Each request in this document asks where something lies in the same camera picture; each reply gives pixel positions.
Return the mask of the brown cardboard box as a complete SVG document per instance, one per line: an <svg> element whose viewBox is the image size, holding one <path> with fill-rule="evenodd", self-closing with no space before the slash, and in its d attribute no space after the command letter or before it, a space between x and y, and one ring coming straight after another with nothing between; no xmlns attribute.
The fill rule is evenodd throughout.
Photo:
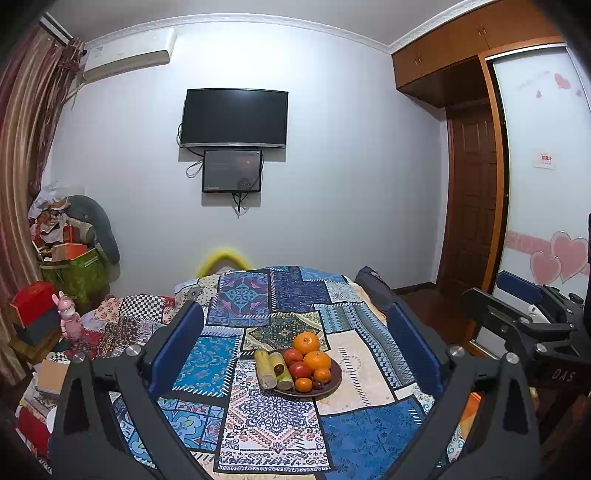
<svg viewBox="0 0 591 480"><path fill-rule="evenodd" d="M67 364L43 360L37 375L37 390L43 394L58 397L67 371Z"/></svg>

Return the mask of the dark blue bag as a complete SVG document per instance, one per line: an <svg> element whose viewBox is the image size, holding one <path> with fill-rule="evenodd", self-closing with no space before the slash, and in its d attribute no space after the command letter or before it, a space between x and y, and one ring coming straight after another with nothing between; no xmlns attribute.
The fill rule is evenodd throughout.
<svg viewBox="0 0 591 480"><path fill-rule="evenodd" d="M372 303L383 314L387 314L390 307L400 301L394 290L372 267L365 266L356 273L355 282L363 288L363 291L368 294Z"/></svg>

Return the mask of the pink rabbit toy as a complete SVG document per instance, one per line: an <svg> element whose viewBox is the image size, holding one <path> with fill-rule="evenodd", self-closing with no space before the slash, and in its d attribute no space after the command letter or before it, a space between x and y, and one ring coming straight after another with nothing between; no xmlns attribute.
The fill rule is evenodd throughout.
<svg viewBox="0 0 591 480"><path fill-rule="evenodd" d="M52 295L52 301L60 316L60 329L63 338L70 343L76 343L81 338L82 325L73 300L63 291L59 291Z"/></svg>

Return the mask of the wall mounted black television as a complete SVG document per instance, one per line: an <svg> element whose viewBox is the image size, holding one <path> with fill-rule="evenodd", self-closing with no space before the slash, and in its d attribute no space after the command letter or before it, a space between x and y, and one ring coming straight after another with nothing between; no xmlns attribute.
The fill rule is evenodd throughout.
<svg viewBox="0 0 591 480"><path fill-rule="evenodd" d="M186 91L179 145L287 146L287 91L201 88Z"/></svg>

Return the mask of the small mandarin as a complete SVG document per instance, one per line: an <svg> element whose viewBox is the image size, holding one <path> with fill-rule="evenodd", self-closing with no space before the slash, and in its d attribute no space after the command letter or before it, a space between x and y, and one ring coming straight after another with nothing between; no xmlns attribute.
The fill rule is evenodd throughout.
<svg viewBox="0 0 591 480"><path fill-rule="evenodd" d="M308 393L314 389L314 382L312 382L311 378L307 377L300 377L294 381L294 389L298 393Z"/></svg>
<svg viewBox="0 0 591 480"><path fill-rule="evenodd" d="M321 382L322 385L330 383L332 380L331 369L329 369L327 367L321 367L321 368L315 369L314 379L317 382Z"/></svg>

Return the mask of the wooden overhead cabinet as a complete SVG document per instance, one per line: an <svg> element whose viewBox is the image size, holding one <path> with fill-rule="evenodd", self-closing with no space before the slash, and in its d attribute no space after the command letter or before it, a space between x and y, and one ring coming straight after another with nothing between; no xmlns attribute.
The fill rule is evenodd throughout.
<svg viewBox="0 0 591 480"><path fill-rule="evenodd" d="M557 37L532 1L496 1L451 20L393 54L397 89L437 108L488 95L479 55Z"/></svg>

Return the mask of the purple round plate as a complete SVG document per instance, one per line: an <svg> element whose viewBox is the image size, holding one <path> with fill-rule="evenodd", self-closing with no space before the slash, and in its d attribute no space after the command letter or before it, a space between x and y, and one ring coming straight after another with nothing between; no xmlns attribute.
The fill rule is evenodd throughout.
<svg viewBox="0 0 591 480"><path fill-rule="evenodd" d="M263 391L291 397L321 397L342 383L342 368L322 351L304 354L296 348L254 353L256 378Z"/></svg>

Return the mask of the white sliding wardrobe door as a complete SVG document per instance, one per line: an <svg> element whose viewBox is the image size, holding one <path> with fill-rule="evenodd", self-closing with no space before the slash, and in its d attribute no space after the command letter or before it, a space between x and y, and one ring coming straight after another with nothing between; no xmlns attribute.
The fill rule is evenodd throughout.
<svg viewBox="0 0 591 480"><path fill-rule="evenodd" d="M584 296L590 213L590 80L564 44L490 56L508 175L499 268Z"/></svg>

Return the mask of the small black wall monitor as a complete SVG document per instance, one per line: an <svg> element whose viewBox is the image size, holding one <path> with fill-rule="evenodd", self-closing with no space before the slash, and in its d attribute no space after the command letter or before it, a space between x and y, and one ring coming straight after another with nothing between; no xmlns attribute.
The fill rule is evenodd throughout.
<svg viewBox="0 0 591 480"><path fill-rule="evenodd" d="M202 192L259 193L262 186L262 173L262 150L205 150Z"/></svg>

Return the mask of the dark grey box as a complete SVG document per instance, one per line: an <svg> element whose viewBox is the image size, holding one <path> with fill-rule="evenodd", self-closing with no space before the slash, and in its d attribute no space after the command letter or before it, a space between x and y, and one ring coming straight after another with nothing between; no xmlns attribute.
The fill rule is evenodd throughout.
<svg viewBox="0 0 591 480"><path fill-rule="evenodd" d="M37 346L44 338L59 328L60 315L55 308L49 309L27 327L16 325L17 337L30 346Z"/></svg>

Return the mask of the red gift box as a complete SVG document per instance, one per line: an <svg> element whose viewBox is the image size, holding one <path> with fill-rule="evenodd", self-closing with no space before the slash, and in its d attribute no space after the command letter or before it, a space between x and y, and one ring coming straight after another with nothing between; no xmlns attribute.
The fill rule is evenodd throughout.
<svg viewBox="0 0 591 480"><path fill-rule="evenodd" d="M55 294L51 283L37 281L19 291L9 303L12 310L12 322L26 328L40 316L55 307L52 299Z"/></svg>

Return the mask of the white wall air conditioner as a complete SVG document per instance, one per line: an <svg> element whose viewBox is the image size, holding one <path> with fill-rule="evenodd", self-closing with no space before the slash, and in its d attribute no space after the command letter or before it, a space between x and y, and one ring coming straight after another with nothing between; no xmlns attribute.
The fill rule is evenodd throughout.
<svg viewBox="0 0 591 480"><path fill-rule="evenodd" d="M177 33L173 27L118 38L88 51L82 78L86 83L170 62Z"/></svg>

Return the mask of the yellow curved object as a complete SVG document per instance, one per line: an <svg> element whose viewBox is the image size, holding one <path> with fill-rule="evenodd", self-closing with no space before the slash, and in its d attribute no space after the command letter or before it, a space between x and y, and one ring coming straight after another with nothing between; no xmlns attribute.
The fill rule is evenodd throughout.
<svg viewBox="0 0 591 480"><path fill-rule="evenodd" d="M252 264L245 259L245 256L240 254L235 249L218 248L215 249L211 255L208 255L204 262L197 268L195 277L205 277L214 274L221 267L235 267L237 270L252 269Z"/></svg>

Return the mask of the large orange front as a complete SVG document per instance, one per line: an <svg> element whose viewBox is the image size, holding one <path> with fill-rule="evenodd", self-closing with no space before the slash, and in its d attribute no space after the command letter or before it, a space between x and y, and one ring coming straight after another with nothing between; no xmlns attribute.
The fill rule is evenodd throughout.
<svg viewBox="0 0 591 480"><path fill-rule="evenodd" d="M304 355L304 364L308 365L313 372L318 369L329 370L332 367L332 359L325 352L311 351Z"/></svg>

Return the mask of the patchwork patterned bedspread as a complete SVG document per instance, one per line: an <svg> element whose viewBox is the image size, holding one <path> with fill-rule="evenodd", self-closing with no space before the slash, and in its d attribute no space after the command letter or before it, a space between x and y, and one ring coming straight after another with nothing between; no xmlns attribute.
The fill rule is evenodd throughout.
<svg viewBox="0 0 591 480"><path fill-rule="evenodd" d="M59 479L379 479L435 407L370 286L298 266L105 299L17 437Z"/></svg>

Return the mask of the grey green pillow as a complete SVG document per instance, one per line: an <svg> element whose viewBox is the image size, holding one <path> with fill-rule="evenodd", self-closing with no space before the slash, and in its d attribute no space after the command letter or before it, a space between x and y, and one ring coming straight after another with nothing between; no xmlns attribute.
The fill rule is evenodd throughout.
<svg viewBox="0 0 591 480"><path fill-rule="evenodd" d="M108 264L118 264L119 249L104 209L95 200L85 195L72 195L69 197L69 202L67 215L83 223L89 223L94 229L95 248Z"/></svg>

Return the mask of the red tomato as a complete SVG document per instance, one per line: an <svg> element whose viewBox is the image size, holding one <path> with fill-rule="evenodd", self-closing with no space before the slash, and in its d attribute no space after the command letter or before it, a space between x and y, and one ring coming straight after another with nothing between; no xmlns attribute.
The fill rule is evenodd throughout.
<svg viewBox="0 0 591 480"><path fill-rule="evenodd" d="M288 370L290 370L290 375L294 380L312 377L312 370L304 361L294 362L288 367Z"/></svg>
<svg viewBox="0 0 591 480"><path fill-rule="evenodd" d="M294 363L301 362L304 360L304 355L301 351L296 348L290 348L283 352L283 361L290 367Z"/></svg>

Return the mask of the large orange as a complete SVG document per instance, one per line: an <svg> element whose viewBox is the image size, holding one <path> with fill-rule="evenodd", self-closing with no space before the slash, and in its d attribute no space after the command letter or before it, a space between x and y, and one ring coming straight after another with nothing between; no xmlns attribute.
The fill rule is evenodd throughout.
<svg viewBox="0 0 591 480"><path fill-rule="evenodd" d="M329 370L332 367L332 359L325 352L311 351L304 355L304 364L308 365L313 372L318 369Z"/></svg>
<svg viewBox="0 0 591 480"><path fill-rule="evenodd" d="M293 346L301 354L307 355L310 352L320 350L320 341L314 332L301 332L295 336Z"/></svg>

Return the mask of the striped brown curtain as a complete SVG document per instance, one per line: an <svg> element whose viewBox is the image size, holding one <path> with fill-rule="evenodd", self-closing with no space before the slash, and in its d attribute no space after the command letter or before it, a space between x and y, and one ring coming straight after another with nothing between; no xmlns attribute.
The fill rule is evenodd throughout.
<svg viewBox="0 0 591 480"><path fill-rule="evenodd" d="M24 370L9 347L8 303L40 278L28 210L42 174L66 95L79 72L84 42L63 46L42 27L31 28L1 67L1 386Z"/></svg>

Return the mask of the green cardboard box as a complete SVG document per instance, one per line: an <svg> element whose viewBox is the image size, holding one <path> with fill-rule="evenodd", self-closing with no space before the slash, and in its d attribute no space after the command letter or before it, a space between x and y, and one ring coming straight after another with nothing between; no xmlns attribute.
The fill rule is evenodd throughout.
<svg viewBox="0 0 591 480"><path fill-rule="evenodd" d="M80 313L96 309L109 293L106 264L95 248L72 260L39 267L43 280L70 297Z"/></svg>

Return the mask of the brown wooden door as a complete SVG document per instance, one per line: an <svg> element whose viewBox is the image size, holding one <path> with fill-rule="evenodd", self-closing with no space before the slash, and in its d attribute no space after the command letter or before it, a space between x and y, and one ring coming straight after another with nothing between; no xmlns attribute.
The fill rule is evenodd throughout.
<svg viewBox="0 0 591 480"><path fill-rule="evenodd" d="M458 298L483 284L496 213L496 142L489 104L447 111L449 193L438 287Z"/></svg>

